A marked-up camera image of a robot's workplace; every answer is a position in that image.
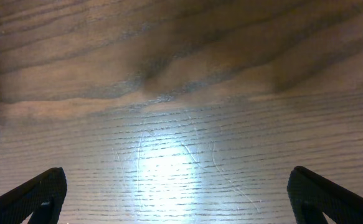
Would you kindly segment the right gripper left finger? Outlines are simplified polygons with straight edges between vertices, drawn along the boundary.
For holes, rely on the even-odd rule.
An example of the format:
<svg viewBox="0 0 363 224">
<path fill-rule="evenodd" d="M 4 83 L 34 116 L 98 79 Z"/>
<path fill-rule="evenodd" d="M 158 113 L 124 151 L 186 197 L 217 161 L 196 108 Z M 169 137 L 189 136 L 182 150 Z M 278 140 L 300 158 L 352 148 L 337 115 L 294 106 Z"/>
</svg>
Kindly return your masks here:
<svg viewBox="0 0 363 224">
<path fill-rule="evenodd" d="M 51 168 L 0 196 L 0 223 L 58 223 L 67 194 L 61 167 Z"/>
</svg>

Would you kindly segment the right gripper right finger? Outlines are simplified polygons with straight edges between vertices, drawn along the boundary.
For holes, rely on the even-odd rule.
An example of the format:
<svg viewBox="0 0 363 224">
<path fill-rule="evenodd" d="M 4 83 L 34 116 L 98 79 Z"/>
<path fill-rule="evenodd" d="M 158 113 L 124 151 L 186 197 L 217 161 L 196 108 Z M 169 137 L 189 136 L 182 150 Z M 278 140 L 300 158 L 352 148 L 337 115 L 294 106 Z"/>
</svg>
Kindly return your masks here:
<svg viewBox="0 0 363 224">
<path fill-rule="evenodd" d="M 297 223 L 363 223 L 363 198 L 303 167 L 290 174 L 287 192 Z"/>
</svg>

